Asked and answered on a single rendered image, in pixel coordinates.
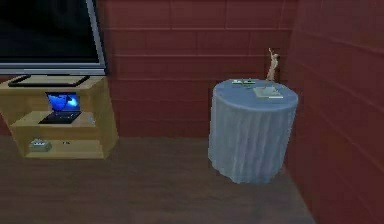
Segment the light wooden television stand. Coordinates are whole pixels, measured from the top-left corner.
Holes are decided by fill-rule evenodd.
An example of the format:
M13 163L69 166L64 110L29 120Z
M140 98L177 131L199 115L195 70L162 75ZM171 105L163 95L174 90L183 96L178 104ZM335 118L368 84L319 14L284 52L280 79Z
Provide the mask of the light wooden television stand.
M47 92L75 92L82 113L71 124L40 124L52 112ZM24 158L105 159L118 140L104 76L18 76L0 83L0 114ZM34 139L51 143L31 152Z

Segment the green and black remote control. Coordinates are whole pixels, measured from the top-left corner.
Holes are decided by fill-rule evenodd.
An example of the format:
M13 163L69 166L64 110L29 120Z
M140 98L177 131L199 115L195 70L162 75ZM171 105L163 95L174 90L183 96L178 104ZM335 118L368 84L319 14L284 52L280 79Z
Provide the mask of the green and black remote control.
M241 86L241 87L244 87L246 89L251 89L252 88L252 85L255 84L255 81L251 80L251 79L234 79L232 82L231 82L232 85L235 85L235 86Z

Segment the round table with grey cloth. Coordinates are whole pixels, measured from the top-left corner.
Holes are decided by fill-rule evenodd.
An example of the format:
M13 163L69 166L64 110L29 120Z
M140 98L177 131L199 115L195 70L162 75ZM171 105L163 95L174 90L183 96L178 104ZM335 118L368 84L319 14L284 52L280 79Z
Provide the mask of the round table with grey cloth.
M283 165L299 99L281 84L278 98L259 97L263 84L226 80L212 90L208 159L234 183L268 183Z

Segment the tan figure statue on base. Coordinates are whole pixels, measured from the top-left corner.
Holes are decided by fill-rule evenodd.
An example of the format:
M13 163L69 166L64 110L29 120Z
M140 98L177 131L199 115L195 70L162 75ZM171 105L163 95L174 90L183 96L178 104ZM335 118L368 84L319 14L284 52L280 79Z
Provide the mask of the tan figure statue on base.
M269 48L268 51L270 53L271 61L270 67L266 75L264 86L255 87L253 91L258 98L282 99L283 96L277 90L275 83L275 75L279 66L280 55L278 53L275 53L272 48Z

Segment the black laptop with blue screen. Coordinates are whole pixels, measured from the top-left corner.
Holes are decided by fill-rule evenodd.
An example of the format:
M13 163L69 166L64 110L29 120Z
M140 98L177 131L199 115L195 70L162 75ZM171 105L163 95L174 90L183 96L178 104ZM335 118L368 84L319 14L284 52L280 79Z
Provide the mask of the black laptop with blue screen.
M47 92L46 96L52 112L40 124L71 124L82 113L75 92Z

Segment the small grey box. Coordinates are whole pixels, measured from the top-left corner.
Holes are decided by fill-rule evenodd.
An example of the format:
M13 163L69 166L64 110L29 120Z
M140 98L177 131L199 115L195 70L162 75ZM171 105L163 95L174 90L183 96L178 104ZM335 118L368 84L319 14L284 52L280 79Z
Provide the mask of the small grey box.
M29 144L29 150L31 152L48 152L51 148L51 143L43 139L34 139Z

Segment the black television set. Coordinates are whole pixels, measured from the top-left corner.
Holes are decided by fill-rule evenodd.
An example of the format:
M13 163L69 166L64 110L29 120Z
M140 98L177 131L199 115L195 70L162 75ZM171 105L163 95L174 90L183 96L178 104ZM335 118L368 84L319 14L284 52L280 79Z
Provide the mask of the black television set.
M10 87L63 87L105 77L108 62L97 0L0 0L0 76Z

